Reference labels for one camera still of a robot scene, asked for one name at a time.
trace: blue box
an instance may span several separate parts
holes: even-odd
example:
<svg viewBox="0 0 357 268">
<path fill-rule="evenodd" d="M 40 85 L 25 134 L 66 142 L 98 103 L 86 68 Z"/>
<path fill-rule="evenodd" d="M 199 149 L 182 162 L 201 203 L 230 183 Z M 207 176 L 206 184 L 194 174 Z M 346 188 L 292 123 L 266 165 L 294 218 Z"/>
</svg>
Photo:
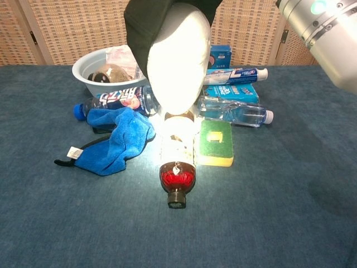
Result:
<svg viewBox="0 0 357 268">
<path fill-rule="evenodd" d="M 239 102 L 259 103 L 259 96 L 251 84 L 206 85 L 203 87 L 203 94 Z"/>
<path fill-rule="evenodd" d="M 208 69 L 228 69 L 232 50 L 229 45 L 211 45 Z"/>
</svg>

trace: sponge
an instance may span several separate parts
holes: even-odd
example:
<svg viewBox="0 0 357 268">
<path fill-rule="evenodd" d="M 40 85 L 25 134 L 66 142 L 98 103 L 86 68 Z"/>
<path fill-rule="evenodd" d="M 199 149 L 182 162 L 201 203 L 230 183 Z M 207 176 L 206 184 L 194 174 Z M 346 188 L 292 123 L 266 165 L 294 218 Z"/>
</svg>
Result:
<svg viewBox="0 0 357 268">
<path fill-rule="evenodd" d="M 210 166 L 231 166 L 233 140 L 230 123 L 204 120 L 201 123 L 197 163 Z"/>
</svg>

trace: woven panel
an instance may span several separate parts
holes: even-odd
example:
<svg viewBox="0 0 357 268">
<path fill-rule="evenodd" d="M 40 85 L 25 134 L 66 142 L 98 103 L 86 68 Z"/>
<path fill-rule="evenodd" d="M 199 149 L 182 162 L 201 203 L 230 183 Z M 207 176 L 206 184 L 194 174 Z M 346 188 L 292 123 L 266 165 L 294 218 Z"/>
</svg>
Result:
<svg viewBox="0 0 357 268">
<path fill-rule="evenodd" d="M 0 0 L 0 65 L 37 64 L 9 1 Z"/>
<path fill-rule="evenodd" d="M 123 17 L 129 0 L 29 0 L 55 64 L 126 43 Z"/>
<path fill-rule="evenodd" d="M 286 51 L 283 55 L 282 65 L 310 65 L 313 61 L 313 56 L 304 45 L 303 41 L 289 27 L 289 38 L 286 41 Z"/>
<path fill-rule="evenodd" d="M 265 65 L 279 10 L 276 0 L 223 0 L 212 26 L 212 44 L 232 47 L 231 65 Z"/>
</svg>

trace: blue towel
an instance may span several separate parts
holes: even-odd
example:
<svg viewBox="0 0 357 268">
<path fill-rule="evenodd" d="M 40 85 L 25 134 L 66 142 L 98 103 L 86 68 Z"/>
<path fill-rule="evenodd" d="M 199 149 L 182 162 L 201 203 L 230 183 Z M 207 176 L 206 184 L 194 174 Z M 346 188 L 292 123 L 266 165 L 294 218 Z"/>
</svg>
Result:
<svg viewBox="0 0 357 268">
<path fill-rule="evenodd" d="M 74 163 L 72 161 L 75 166 L 101 176 L 124 170 L 125 161 L 139 155 L 146 142 L 155 136 L 148 118 L 128 107 L 118 110 L 91 109 L 87 123 L 97 128 L 116 125 L 109 139 L 99 139 L 97 143 L 84 146 L 79 158 Z M 60 160 L 55 163 L 69 166 Z"/>
</svg>

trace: red glass bottle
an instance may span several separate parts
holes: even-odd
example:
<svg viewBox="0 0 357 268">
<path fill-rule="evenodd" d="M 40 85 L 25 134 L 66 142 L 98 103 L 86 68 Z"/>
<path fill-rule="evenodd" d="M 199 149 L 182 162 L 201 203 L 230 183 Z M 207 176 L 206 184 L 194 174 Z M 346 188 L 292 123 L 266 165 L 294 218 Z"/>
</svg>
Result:
<svg viewBox="0 0 357 268">
<path fill-rule="evenodd" d="M 161 152 L 160 181 L 167 191 L 169 208 L 185 208 L 186 194 L 194 187 L 194 116 L 165 115 Z"/>
</svg>

